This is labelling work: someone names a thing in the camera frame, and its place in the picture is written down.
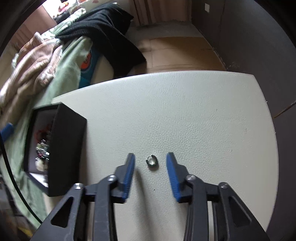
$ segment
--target textured tabletop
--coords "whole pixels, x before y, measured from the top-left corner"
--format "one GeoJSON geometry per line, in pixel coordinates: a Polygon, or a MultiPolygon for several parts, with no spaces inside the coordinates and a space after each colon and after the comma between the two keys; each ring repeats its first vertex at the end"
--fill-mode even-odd
{"type": "Polygon", "coordinates": [[[278,183],[272,119],[253,75],[166,72],[107,81],[59,96],[87,118],[81,181],[112,174],[129,152],[136,170],[127,203],[115,205],[118,239],[183,240],[186,204],[172,196],[165,156],[205,182],[228,182],[264,229],[278,183]],[[145,159],[153,154],[159,169],[145,159]]]}

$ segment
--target open jewelry box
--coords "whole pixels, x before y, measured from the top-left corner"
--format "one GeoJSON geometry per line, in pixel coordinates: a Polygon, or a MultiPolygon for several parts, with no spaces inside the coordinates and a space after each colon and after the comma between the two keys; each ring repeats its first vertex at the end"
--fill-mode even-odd
{"type": "Polygon", "coordinates": [[[85,128],[86,119],[63,103],[33,109],[23,167],[48,196],[64,195],[78,182],[85,128]],[[41,159],[47,167],[43,171],[36,167],[36,160],[41,159]]]}

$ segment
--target black towel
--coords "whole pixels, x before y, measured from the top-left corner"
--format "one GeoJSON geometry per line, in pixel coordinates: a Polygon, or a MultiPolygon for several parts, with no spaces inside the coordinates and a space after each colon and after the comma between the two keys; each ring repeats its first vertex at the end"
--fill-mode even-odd
{"type": "Polygon", "coordinates": [[[87,36],[114,69],[114,75],[126,76],[135,65],[146,61],[140,50],[124,34],[133,16],[119,5],[107,3],[82,15],[56,35],[64,42],[87,36]]]}

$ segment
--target green blanket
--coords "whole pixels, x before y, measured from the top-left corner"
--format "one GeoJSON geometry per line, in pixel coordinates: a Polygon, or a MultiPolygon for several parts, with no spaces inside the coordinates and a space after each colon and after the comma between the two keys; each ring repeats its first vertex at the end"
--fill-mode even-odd
{"type": "MultiPolygon", "coordinates": [[[[42,93],[30,101],[19,123],[15,126],[14,134],[5,142],[8,160],[17,185],[32,210],[41,220],[44,220],[47,216],[43,194],[24,173],[22,165],[31,111],[34,107],[50,104],[53,98],[78,88],[80,66],[86,59],[91,46],[92,41],[87,37],[75,39],[68,45],[57,66],[54,79],[42,93]]],[[[15,191],[2,156],[0,158],[0,170],[17,208],[36,228],[39,227],[39,222],[29,213],[15,191]]]]}

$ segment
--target silver ring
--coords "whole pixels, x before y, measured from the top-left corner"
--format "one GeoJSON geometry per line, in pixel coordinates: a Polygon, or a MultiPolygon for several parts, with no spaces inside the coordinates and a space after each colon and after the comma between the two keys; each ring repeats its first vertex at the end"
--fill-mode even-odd
{"type": "Polygon", "coordinates": [[[156,167],[158,165],[157,157],[154,155],[150,155],[146,159],[146,163],[149,167],[156,167]]]}

